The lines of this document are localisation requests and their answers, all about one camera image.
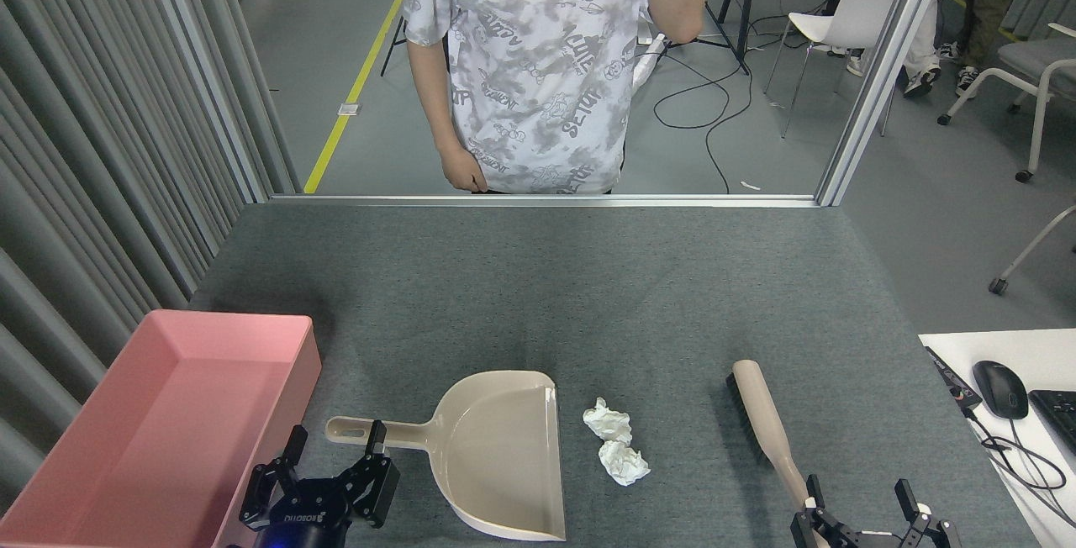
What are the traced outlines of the person's right hand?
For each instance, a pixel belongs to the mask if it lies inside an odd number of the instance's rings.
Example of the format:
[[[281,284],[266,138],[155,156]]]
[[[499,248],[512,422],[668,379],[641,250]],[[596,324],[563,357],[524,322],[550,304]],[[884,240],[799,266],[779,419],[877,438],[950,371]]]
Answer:
[[[439,150],[441,168],[445,180],[456,189],[487,192],[487,180],[476,158],[461,145],[448,145]]]

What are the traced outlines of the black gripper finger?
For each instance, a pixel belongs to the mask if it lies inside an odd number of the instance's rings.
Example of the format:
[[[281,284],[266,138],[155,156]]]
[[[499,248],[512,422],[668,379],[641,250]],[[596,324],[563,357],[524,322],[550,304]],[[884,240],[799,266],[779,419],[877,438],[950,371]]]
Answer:
[[[912,493],[910,480],[900,478],[893,487],[905,520],[910,525],[900,535],[896,547],[919,547],[923,538],[933,540],[934,547],[963,547],[955,525],[931,512],[923,503],[918,503]]]
[[[845,547],[839,521],[824,509],[821,482],[815,474],[807,476],[804,508],[793,516],[790,532],[796,547]]]

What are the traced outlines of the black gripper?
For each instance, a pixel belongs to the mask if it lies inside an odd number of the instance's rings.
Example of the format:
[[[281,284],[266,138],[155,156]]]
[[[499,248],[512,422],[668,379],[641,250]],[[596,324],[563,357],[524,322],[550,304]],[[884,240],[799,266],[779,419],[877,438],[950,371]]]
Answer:
[[[294,425],[281,455],[251,472],[239,519],[256,532],[254,547],[342,547],[353,522],[362,520],[373,529],[387,522],[400,477],[385,455],[387,426],[372,422],[364,456],[335,476],[332,497],[301,501],[295,468],[308,437],[301,424]],[[272,507],[277,489],[282,498]]]

